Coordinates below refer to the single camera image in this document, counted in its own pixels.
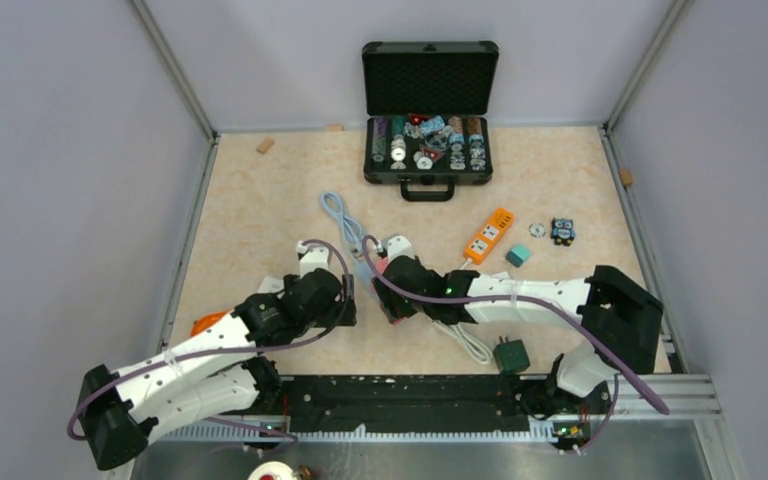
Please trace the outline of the white cube socket tiger print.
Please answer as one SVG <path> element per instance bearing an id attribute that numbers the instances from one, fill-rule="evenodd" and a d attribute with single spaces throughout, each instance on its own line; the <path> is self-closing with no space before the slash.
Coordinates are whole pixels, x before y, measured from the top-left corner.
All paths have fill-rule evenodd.
<path id="1" fill-rule="evenodd" d="M 282 278 L 267 276 L 260 283 L 257 292 L 265 294 L 280 294 L 284 291 L 284 281 Z"/>

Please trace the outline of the dark green cube socket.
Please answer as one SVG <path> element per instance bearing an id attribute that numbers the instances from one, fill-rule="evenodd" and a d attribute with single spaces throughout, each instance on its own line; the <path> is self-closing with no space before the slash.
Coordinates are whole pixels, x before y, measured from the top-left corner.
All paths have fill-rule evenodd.
<path id="1" fill-rule="evenodd" d="M 495 365 L 502 375 L 519 374 L 531 366 L 530 358 L 521 339 L 511 340 L 507 336 L 500 336 L 492 353 Z"/>

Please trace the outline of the orange tape roll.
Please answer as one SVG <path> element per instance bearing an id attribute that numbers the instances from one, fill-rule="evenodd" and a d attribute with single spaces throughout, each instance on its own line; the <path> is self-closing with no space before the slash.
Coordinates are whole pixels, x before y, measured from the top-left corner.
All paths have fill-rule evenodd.
<path id="1" fill-rule="evenodd" d="M 212 328 L 226 314 L 227 314 L 227 311 L 214 312 L 214 313 L 205 315 L 204 317 L 195 321 L 190 330 L 190 336 L 195 337 L 196 335 L 199 335 L 200 333 Z"/>

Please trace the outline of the small white round disc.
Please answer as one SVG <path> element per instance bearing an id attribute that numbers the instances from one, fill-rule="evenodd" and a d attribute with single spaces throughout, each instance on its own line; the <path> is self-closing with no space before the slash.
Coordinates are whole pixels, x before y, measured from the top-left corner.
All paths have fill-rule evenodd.
<path id="1" fill-rule="evenodd" d="M 542 238 L 546 235 L 546 227 L 541 223 L 532 223 L 528 227 L 529 234 L 534 238 Z"/>

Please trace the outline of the blue owl figure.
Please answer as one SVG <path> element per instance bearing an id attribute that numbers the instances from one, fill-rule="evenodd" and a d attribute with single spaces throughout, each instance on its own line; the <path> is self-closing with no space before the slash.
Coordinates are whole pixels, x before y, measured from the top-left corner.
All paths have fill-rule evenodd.
<path id="1" fill-rule="evenodd" d="M 555 245 L 571 246 L 576 238 L 574 221 L 567 218 L 553 218 L 550 238 Z"/>

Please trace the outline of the red white emergency button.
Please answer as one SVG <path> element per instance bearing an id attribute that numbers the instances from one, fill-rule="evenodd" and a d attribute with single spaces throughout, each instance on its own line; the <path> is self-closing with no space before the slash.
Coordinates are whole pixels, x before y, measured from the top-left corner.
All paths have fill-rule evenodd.
<path id="1" fill-rule="evenodd" d="M 248 480 L 314 480 L 318 476 L 309 466 L 291 466 L 281 461 L 264 462 L 249 474 Z"/>

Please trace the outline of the wooden block right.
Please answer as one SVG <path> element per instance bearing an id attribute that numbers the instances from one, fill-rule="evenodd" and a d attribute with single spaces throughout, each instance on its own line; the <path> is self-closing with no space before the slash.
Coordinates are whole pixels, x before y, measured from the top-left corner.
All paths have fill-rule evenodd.
<path id="1" fill-rule="evenodd" d="M 623 188 L 628 188 L 634 184 L 634 177 L 629 168 L 621 167 L 617 170 L 617 173 Z"/>

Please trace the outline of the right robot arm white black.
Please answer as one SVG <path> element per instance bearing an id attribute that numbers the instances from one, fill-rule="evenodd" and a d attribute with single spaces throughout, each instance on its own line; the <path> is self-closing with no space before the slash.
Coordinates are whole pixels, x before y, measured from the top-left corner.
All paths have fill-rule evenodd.
<path id="1" fill-rule="evenodd" d="M 440 275 L 409 255 L 366 262 L 390 321 L 422 313 L 480 364 L 490 362 L 490 348 L 466 325 L 524 322 L 580 334 L 582 342 L 560 356 L 546 385 L 549 404 L 560 412 L 574 411 L 616 375 L 657 411 L 669 411 L 642 379 L 654 371 L 663 303 L 613 266 L 598 265 L 585 278 L 524 281 L 474 270 Z"/>

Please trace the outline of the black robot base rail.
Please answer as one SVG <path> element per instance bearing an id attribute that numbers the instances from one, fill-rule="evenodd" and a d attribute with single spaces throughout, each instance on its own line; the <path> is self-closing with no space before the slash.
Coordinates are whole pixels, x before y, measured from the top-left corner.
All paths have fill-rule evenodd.
<path id="1" fill-rule="evenodd" d="M 298 433 L 526 432 L 540 420 L 601 415 L 609 387 L 579 398 L 545 376 L 397 375 L 286 377 L 243 410 Z"/>

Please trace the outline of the orange power strip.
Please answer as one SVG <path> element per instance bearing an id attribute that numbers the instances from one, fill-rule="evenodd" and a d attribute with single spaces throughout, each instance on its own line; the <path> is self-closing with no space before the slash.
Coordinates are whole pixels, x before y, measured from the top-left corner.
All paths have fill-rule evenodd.
<path id="1" fill-rule="evenodd" d="M 514 214 L 497 208 L 485 220 L 463 249 L 463 267 L 481 265 L 514 223 Z"/>

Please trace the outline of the black open carrying case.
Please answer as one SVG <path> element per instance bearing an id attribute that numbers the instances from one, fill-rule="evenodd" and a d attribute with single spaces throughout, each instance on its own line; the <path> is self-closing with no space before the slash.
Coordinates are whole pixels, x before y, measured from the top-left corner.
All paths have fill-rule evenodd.
<path id="1" fill-rule="evenodd" d="M 406 201 L 444 202 L 494 173 L 489 108 L 499 46 L 491 40 L 372 41 L 361 49 L 363 174 Z"/>

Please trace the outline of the wooden block left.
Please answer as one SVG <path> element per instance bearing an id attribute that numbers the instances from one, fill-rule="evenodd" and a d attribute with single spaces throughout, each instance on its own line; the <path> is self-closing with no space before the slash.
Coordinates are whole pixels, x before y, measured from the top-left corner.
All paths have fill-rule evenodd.
<path id="1" fill-rule="evenodd" d="M 267 154 L 275 145 L 275 139 L 272 137 L 264 138 L 256 147 L 256 151 L 261 154 Z"/>

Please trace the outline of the teal small cube adapter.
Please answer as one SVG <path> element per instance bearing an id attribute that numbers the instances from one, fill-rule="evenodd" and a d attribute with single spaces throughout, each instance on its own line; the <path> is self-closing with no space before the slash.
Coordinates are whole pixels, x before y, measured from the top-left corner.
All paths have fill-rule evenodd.
<path id="1" fill-rule="evenodd" d="M 514 244 L 506 253 L 505 260 L 515 268 L 522 267 L 531 257 L 531 250 L 523 244 Z"/>

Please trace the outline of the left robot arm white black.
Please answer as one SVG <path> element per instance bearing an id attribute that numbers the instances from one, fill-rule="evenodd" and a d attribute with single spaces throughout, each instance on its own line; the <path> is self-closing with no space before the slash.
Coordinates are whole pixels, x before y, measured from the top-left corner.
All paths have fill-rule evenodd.
<path id="1" fill-rule="evenodd" d="M 124 466 L 166 434 L 209 417 L 279 404 L 280 380 L 266 353 L 308 345 L 355 325 L 355 281 L 317 268 L 288 275 L 277 293 L 256 293 L 183 343 L 133 365 L 101 364 L 83 378 L 67 435 L 84 441 L 100 471 Z"/>

